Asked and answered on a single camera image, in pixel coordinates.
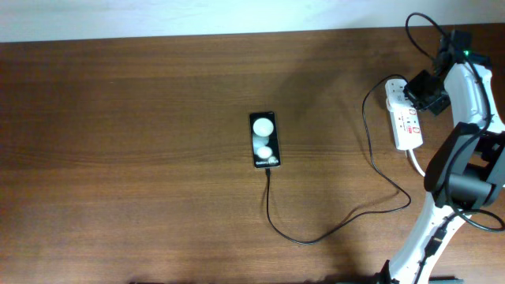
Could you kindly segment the black smartphone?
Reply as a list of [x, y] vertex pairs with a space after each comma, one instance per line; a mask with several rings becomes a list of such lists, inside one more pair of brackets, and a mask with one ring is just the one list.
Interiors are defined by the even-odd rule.
[[273, 111], [251, 113], [249, 115], [249, 128], [254, 167], [267, 169], [281, 166], [282, 160], [275, 113]]

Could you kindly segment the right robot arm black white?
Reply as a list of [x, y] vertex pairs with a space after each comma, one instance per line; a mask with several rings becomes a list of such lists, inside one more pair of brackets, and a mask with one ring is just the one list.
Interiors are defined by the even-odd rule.
[[504, 123], [491, 90], [491, 63], [470, 50], [472, 36], [443, 35], [432, 73], [388, 80], [386, 104], [397, 149], [421, 146], [418, 112], [451, 108], [454, 128], [424, 172], [425, 202], [406, 243], [380, 273], [382, 283], [428, 283], [443, 250], [473, 225], [504, 187]]

